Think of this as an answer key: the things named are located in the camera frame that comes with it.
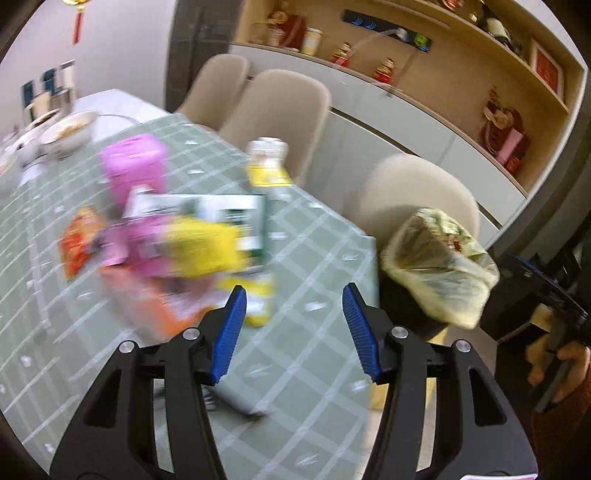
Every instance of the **blue gripper pad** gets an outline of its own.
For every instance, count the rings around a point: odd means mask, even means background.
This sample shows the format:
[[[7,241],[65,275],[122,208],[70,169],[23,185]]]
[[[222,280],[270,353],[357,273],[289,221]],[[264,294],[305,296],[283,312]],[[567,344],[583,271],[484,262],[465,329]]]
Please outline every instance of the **blue gripper pad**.
[[[379,365],[379,346],[365,317],[365,304],[361,293],[354,283],[343,288],[343,313],[349,325],[351,337],[363,371],[375,382],[382,372]]]
[[[246,316],[246,290],[242,286],[236,285],[234,287],[224,310],[226,319],[213,343],[210,371],[213,385],[217,384],[228,372],[238,335]]]

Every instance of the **finger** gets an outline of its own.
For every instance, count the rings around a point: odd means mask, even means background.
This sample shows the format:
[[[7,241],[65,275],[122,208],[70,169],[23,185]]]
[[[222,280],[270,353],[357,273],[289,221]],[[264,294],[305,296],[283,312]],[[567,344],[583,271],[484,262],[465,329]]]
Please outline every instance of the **finger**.
[[[535,387],[539,385],[544,380],[544,370],[542,369],[541,364],[534,365],[531,370],[530,374],[527,376],[527,381]]]
[[[556,393],[552,399],[553,402],[559,403],[573,393],[587,378],[587,370],[589,369],[589,360],[591,358],[591,351],[587,347],[583,349],[576,348],[573,351],[574,357],[573,366],[566,375],[564,381],[558,386]]]
[[[534,343],[528,345],[525,349],[525,358],[532,365],[542,364],[544,362],[544,354],[548,348],[548,341],[550,335],[542,335]]]
[[[570,342],[556,352],[556,357],[559,360],[580,359],[584,361],[589,349],[580,342]]]

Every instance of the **green checkered tablecloth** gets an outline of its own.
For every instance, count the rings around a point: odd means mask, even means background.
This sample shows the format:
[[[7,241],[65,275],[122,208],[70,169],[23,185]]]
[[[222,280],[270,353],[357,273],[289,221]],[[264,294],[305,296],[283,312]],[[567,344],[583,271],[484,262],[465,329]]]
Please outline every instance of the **green checkered tablecloth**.
[[[3,202],[0,213],[0,407],[48,470],[90,384],[125,339],[92,260],[67,282],[57,241],[84,203],[112,203],[98,153],[150,132],[168,148],[172,193],[245,193],[246,156],[213,133],[169,115],[90,144],[53,163]],[[210,413],[229,479],[352,478],[362,447],[368,381],[341,308],[355,281],[376,304],[374,239],[297,187],[269,203],[270,269],[276,296],[269,324],[245,326],[224,384],[271,414],[257,423]],[[155,411],[159,461],[171,469],[163,408]]]

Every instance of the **red picture frame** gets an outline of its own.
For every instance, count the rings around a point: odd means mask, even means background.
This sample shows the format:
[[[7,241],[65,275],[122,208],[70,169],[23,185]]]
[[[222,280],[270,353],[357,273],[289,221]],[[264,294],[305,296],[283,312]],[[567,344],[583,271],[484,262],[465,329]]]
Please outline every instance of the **red picture frame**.
[[[558,98],[563,100],[564,70],[535,40],[531,42],[530,66],[534,73],[556,93]]]

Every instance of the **screw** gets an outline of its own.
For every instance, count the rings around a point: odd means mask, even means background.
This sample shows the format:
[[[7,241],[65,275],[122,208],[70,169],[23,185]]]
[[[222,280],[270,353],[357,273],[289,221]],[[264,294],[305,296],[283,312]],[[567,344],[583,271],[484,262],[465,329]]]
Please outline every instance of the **screw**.
[[[472,349],[470,344],[465,340],[458,340],[456,342],[456,348],[463,353],[468,353]]]
[[[132,351],[135,348],[135,343],[133,343],[131,340],[127,340],[126,342],[123,342],[121,345],[119,345],[119,351],[121,353],[130,353],[130,351]]]
[[[393,337],[400,340],[403,340],[408,336],[408,330],[404,327],[394,327],[392,330],[390,330],[390,333]]]
[[[185,340],[196,340],[201,335],[201,332],[196,328],[188,328],[183,332],[183,338]]]

